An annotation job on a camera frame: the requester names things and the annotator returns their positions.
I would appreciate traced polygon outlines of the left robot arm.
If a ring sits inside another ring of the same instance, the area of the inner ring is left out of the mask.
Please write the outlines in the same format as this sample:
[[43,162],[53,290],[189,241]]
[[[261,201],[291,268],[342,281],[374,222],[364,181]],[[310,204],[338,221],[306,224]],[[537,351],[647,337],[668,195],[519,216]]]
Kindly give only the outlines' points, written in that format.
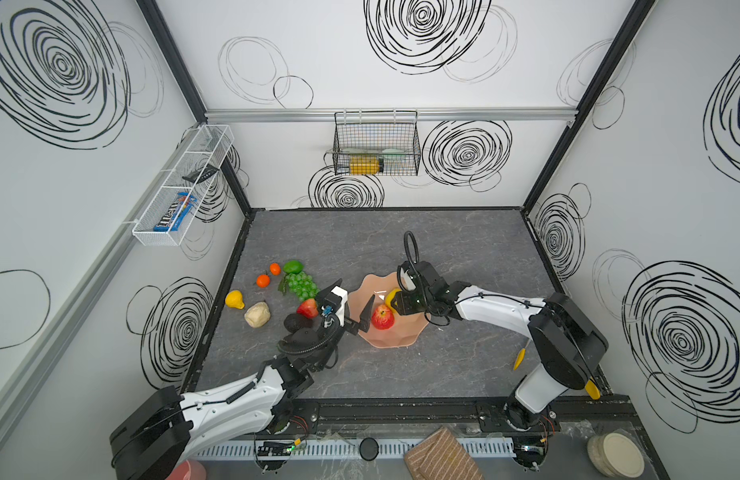
[[350,316],[349,293],[339,282],[317,295],[313,328],[282,339],[279,353],[258,371],[209,390],[157,390],[110,435],[111,466],[119,479],[166,479],[194,454],[245,434],[284,429],[293,402],[327,367],[346,333],[368,331],[375,300],[358,319]]

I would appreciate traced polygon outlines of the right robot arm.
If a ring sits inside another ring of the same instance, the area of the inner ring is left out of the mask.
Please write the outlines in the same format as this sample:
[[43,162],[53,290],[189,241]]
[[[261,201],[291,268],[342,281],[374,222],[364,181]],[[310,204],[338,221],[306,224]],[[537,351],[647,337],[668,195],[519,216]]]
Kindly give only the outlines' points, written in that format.
[[401,291],[391,307],[401,315],[424,313],[476,321],[528,339],[540,363],[508,397],[503,414],[518,431],[535,426],[549,404],[568,390],[583,390],[609,348],[587,315],[565,294],[526,298],[484,290],[469,282],[448,283],[428,262],[404,261],[397,269]]

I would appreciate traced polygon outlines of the pink wavy fruit bowl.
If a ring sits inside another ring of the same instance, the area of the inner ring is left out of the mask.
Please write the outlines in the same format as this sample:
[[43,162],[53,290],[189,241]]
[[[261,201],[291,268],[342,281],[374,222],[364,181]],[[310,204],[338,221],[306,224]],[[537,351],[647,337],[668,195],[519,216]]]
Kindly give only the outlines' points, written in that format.
[[[361,285],[349,293],[348,305],[351,319],[358,322],[367,302],[375,296],[373,309],[391,297],[400,289],[397,276],[391,273],[386,276],[368,274]],[[370,325],[367,332],[360,331],[359,335],[369,344],[378,349],[399,348],[413,345],[429,322],[422,313],[403,316],[394,312],[394,324],[388,329],[378,329]]]

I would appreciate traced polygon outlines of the red fake apple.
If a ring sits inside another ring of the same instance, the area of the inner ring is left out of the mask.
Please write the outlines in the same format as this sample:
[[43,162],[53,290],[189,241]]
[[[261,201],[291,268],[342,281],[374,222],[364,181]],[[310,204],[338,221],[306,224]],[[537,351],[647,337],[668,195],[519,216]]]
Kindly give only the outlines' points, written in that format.
[[395,325],[394,310],[386,304],[377,306],[371,315],[371,323],[378,330],[388,330]]

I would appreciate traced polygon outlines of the yellow fake lemon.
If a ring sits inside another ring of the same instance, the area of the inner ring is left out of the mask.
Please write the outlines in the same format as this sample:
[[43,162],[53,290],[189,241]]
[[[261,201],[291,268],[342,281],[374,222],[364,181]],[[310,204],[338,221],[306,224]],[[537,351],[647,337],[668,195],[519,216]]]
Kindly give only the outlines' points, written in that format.
[[395,288],[388,292],[384,300],[385,305],[391,309],[395,309],[394,299],[401,292],[402,290],[400,288]]

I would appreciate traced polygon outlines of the dark fake avocado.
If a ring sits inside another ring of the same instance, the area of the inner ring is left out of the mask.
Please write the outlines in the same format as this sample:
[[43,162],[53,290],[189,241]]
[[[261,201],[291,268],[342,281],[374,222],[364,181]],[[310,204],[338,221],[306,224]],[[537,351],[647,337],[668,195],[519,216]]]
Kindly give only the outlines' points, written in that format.
[[300,313],[289,314],[284,320],[284,326],[291,334],[301,329],[312,329],[314,320]]

